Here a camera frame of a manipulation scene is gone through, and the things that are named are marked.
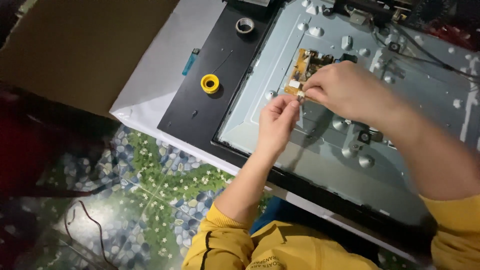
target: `person's left hand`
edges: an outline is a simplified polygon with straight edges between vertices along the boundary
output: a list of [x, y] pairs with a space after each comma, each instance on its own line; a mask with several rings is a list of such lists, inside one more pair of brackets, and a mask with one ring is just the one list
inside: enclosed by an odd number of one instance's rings
[[297, 96], [280, 95], [262, 109], [255, 152], [276, 161], [285, 150], [290, 133], [300, 117], [299, 106]]

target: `yellow sweatshirt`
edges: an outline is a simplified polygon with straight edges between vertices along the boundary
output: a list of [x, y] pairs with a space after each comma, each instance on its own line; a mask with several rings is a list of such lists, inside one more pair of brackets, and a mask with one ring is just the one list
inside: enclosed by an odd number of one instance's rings
[[[454, 201], [422, 199], [439, 224], [432, 241], [437, 269], [480, 270], [480, 195]], [[182, 269], [378, 269], [310, 228], [273, 221], [250, 236], [250, 226], [228, 218], [213, 204]]]

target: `black stripe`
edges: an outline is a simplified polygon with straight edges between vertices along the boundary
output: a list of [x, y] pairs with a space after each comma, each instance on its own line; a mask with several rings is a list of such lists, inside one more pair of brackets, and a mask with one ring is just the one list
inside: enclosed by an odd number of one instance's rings
[[200, 266], [200, 270], [205, 270], [205, 259], [207, 259], [207, 253], [212, 250], [208, 246], [208, 239], [210, 238], [210, 235], [212, 234], [212, 231], [207, 232], [207, 235], [205, 236], [205, 246], [207, 247], [207, 251], [204, 253], [204, 257], [202, 259], [202, 266]]

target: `yellow sleeve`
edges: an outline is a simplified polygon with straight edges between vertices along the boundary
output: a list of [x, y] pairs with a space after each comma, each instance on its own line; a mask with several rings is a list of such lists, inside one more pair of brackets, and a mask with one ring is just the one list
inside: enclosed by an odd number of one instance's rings
[[437, 269], [480, 269], [480, 195], [452, 201], [420, 197], [438, 223], [432, 240]]
[[245, 269], [253, 248], [247, 225], [225, 216], [214, 203], [192, 239], [182, 269], [199, 270], [202, 264], [204, 269]]

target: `hand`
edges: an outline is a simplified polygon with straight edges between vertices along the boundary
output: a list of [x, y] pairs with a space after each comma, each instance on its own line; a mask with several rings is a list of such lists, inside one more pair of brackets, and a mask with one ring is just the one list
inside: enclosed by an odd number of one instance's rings
[[371, 72], [350, 61], [321, 68], [303, 89], [334, 113], [376, 128], [403, 105]]
[[296, 96], [280, 95], [270, 101], [260, 113], [260, 131], [255, 152], [275, 162], [285, 150], [295, 123], [300, 103]]

